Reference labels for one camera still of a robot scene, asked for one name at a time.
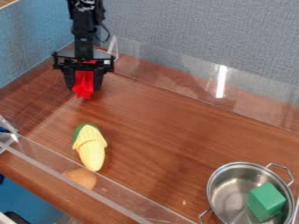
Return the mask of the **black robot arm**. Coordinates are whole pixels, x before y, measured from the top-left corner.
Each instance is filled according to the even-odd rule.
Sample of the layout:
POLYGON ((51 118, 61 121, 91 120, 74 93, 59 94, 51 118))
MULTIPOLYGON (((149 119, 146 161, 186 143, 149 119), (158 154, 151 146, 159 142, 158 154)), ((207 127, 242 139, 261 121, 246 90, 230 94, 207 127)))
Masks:
POLYGON ((115 69, 117 56, 94 46, 98 27, 105 26, 103 0, 67 0, 75 47, 53 53, 54 68, 65 75, 67 89, 89 98, 102 88, 105 75, 115 69))

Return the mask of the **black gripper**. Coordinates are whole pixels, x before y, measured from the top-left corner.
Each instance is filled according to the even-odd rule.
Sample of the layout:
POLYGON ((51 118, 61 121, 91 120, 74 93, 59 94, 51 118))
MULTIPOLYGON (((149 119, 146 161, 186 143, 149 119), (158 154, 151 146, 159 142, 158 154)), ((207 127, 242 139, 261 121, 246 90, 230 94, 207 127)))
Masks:
POLYGON ((54 68, 65 72, 65 80, 69 89, 75 85, 75 70, 94 71, 94 90, 99 91, 107 72, 115 70, 117 56, 99 49, 94 50, 91 59, 78 58, 75 56, 75 49, 65 49, 53 53, 54 68))

